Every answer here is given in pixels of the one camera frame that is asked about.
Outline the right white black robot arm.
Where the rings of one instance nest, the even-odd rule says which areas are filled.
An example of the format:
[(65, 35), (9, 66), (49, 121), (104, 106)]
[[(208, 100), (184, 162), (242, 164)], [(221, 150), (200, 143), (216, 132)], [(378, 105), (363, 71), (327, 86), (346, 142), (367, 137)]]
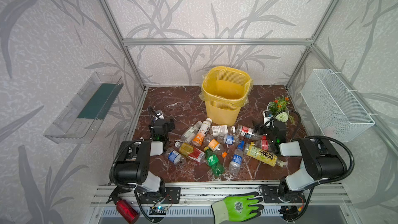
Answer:
[(299, 170), (280, 180), (277, 190), (280, 197), (341, 181), (353, 172), (355, 166), (351, 150), (343, 142), (328, 136), (306, 136), (278, 142), (276, 147), (283, 157), (302, 158)]

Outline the orange white milk tea bottle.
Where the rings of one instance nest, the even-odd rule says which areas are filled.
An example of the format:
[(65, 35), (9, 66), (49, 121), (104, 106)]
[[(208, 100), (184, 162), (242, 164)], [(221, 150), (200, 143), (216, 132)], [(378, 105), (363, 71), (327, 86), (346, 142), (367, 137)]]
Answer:
[(208, 134), (209, 129), (212, 124), (212, 119), (207, 118), (201, 125), (196, 137), (193, 139), (192, 143), (194, 146), (201, 147), (205, 136)]

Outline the yellow red label tea bottle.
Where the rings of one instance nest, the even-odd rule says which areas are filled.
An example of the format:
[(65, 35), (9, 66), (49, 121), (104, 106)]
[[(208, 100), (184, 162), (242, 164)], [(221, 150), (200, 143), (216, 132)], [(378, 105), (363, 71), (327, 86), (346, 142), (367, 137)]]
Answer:
[(205, 159), (205, 153), (198, 148), (184, 143), (184, 142), (175, 142), (175, 148), (177, 148), (178, 152), (181, 153), (183, 156), (195, 161), (198, 164), (202, 164)]

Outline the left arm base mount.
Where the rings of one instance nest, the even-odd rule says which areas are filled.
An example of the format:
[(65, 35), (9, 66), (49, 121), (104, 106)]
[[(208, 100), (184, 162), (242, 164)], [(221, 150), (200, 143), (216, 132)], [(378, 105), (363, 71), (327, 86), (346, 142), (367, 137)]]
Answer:
[(138, 199), (141, 204), (178, 204), (181, 196), (180, 187), (165, 187), (157, 192), (139, 193)]

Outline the clear bottle red white label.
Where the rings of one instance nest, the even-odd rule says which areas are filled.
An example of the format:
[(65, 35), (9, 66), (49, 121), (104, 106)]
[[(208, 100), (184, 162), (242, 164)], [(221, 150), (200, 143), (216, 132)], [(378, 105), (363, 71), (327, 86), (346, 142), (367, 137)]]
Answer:
[(258, 132), (255, 132), (254, 129), (243, 126), (243, 125), (239, 125), (237, 127), (237, 135), (253, 140), (253, 141), (257, 141), (261, 139), (261, 135)]

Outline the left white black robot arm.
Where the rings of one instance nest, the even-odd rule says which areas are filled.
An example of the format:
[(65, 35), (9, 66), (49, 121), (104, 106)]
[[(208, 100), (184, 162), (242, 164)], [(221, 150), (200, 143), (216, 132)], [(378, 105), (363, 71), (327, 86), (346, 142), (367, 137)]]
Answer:
[(110, 181), (123, 189), (141, 194), (166, 195), (164, 180), (150, 172), (150, 158), (163, 155), (169, 148), (169, 133), (174, 119), (157, 119), (149, 126), (151, 137), (123, 141), (109, 171)]

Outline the clear bottle red label yellow cap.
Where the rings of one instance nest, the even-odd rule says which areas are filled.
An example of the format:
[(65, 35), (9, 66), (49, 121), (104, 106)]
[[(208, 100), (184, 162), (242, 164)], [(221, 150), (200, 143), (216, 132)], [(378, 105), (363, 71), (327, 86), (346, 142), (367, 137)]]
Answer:
[(271, 145), (268, 142), (267, 136), (263, 135), (261, 138), (255, 142), (251, 142), (251, 145), (258, 147), (262, 150), (271, 151)]

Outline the clear bottle white green label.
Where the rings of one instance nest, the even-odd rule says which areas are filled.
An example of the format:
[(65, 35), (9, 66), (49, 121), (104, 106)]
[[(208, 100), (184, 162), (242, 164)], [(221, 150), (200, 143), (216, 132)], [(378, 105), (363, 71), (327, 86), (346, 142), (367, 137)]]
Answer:
[(191, 143), (192, 140), (196, 137), (200, 127), (202, 125), (201, 121), (198, 121), (195, 125), (192, 125), (185, 131), (185, 133), (181, 136), (181, 141), (185, 143)]

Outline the tall clear bottle blue cap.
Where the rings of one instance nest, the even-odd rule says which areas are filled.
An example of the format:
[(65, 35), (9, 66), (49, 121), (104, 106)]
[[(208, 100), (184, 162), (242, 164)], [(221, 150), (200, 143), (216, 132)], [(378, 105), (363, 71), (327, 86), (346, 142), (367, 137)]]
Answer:
[(234, 176), (236, 176), (240, 171), (244, 156), (244, 148), (245, 148), (245, 142), (240, 141), (237, 148), (234, 151), (234, 155), (229, 164), (229, 172)]

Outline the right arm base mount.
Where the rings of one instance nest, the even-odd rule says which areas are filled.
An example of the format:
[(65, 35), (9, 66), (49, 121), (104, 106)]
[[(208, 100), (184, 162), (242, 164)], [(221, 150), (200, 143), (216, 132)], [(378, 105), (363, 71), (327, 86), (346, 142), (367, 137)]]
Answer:
[(265, 203), (306, 203), (304, 191), (292, 191), (286, 185), (259, 187)]

